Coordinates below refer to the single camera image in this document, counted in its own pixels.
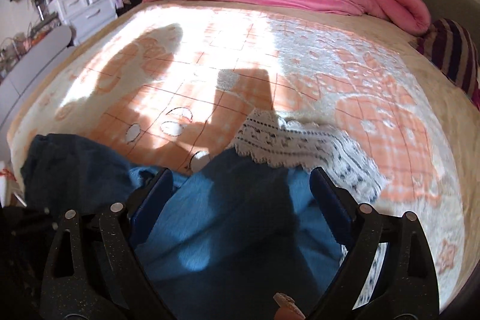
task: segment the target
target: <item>pillow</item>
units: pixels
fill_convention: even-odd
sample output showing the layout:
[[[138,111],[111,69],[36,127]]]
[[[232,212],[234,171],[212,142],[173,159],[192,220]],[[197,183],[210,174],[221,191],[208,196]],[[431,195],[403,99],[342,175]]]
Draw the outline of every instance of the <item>pillow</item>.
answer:
[[[464,26],[473,42],[480,48],[480,4],[474,0],[423,0],[431,20],[448,18]]]
[[[439,19],[410,44],[472,99],[478,88],[478,53],[470,33],[457,22]]]

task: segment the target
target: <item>blue garment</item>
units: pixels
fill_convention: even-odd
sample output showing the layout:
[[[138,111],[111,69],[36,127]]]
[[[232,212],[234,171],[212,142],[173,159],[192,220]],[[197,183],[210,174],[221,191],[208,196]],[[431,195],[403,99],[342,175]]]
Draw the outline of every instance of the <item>blue garment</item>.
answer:
[[[62,135],[75,141],[60,143],[54,140],[57,135],[47,138],[51,136],[54,150],[61,150],[65,142],[75,155],[64,160],[63,170],[78,170],[83,178],[78,194],[67,197],[71,201],[67,209],[78,209],[74,204],[79,204],[96,210],[100,201],[117,202],[135,189],[136,181],[129,176],[133,168],[154,171],[136,167],[92,141],[79,141],[78,136]],[[36,140],[33,151],[37,151]],[[45,159],[36,160],[44,168],[50,167],[48,145],[40,154]],[[72,161],[76,168],[70,166]],[[52,163],[57,169],[47,169],[49,177],[41,179],[43,185],[57,178],[55,171],[61,164]],[[35,172],[26,167],[24,172],[30,174],[28,193]],[[256,164],[230,149],[190,178],[176,174],[175,183],[178,190],[136,255],[179,320],[273,319],[278,309],[272,299],[276,292],[294,297],[307,313],[313,309],[339,268],[341,251],[311,195],[306,172]],[[97,194],[104,187],[107,197]],[[63,194],[70,192],[68,187],[63,189]],[[59,202],[64,209],[67,206],[55,197],[47,198],[51,210]]]

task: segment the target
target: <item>drawer handle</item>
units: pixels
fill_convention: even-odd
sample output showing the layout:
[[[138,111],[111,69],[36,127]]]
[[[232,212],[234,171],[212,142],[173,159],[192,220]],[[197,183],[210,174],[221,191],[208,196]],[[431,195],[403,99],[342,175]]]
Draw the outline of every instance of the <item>drawer handle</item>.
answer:
[[[99,14],[99,13],[100,13],[100,9],[98,9],[98,10],[97,10],[96,12],[94,12],[93,14],[90,14],[90,15],[87,17],[87,19],[90,19],[90,18],[92,18],[92,17],[95,17],[95,16],[96,16],[97,14]]]
[[[72,7],[74,4],[77,4],[78,2],[80,2],[80,0],[73,1],[72,3],[68,4],[68,7]]]

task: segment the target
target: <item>striped pillow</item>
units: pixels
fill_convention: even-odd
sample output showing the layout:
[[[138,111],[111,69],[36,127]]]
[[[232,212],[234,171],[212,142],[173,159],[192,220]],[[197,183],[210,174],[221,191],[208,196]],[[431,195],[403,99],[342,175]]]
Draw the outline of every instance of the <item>striped pillow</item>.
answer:
[[[472,99],[478,88],[478,53],[464,27],[441,18],[430,25],[424,36],[410,44]]]

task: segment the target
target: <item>bed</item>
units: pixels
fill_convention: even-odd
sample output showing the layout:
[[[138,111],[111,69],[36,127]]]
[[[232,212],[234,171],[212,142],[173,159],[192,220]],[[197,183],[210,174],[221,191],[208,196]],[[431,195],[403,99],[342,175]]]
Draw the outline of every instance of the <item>bed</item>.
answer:
[[[254,108],[332,124],[387,179],[376,209],[418,214],[444,309],[479,260],[480,114],[411,39],[366,15],[143,4],[79,47],[25,102],[8,134],[15,175],[21,180],[36,134],[78,134],[189,175],[229,146]]]

